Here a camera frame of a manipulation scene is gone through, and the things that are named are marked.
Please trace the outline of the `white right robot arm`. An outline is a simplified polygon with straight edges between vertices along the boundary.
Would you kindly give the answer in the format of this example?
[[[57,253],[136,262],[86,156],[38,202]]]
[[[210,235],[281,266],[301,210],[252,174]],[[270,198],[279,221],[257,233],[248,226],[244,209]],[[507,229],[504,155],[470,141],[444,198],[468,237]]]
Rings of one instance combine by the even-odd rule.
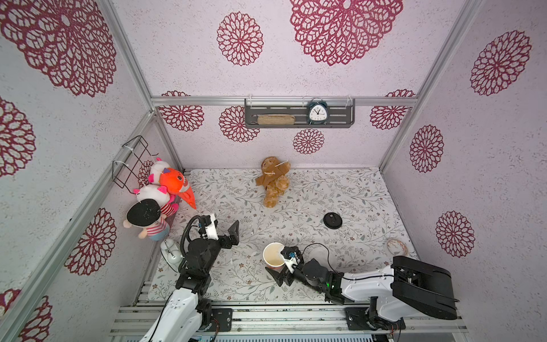
[[[391,265],[375,272],[342,273],[306,261],[297,247],[280,251],[284,265],[268,268],[278,286],[295,281],[324,294],[326,302],[345,305],[368,302],[362,317],[370,330],[402,329],[406,317],[424,314],[457,319],[452,275],[446,269],[407,256],[395,256]]]

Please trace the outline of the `black cup lid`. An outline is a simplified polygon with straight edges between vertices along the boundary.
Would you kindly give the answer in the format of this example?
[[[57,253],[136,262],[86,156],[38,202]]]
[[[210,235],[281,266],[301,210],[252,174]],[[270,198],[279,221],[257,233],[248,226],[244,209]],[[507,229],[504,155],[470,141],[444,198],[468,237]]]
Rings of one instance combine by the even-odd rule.
[[[335,212],[329,212],[323,216],[323,223],[327,228],[336,230],[342,227],[343,219],[339,214]]]

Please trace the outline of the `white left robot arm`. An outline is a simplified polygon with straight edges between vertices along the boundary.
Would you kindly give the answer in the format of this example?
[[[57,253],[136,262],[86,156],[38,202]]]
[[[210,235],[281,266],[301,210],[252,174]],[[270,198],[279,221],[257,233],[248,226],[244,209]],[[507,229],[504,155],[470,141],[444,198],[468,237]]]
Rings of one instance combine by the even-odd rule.
[[[210,271],[220,252],[240,242],[240,222],[235,221],[227,235],[219,235],[217,224],[213,214],[189,219],[179,242],[183,260],[178,266],[175,290],[142,341],[195,341],[193,336],[198,331],[213,331],[210,340],[217,339],[222,324],[205,294],[212,281]]]

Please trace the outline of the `paper milk tea cup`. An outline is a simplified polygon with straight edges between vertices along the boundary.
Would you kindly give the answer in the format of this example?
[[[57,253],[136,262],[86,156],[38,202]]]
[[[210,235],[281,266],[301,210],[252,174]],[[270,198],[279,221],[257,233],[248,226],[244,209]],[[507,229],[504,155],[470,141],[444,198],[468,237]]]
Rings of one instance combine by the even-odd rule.
[[[285,261],[281,255],[281,251],[285,248],[280,242],[272,242],[263,250],[263,260],[266,267],[275,271],[281,271],[285,266]]]

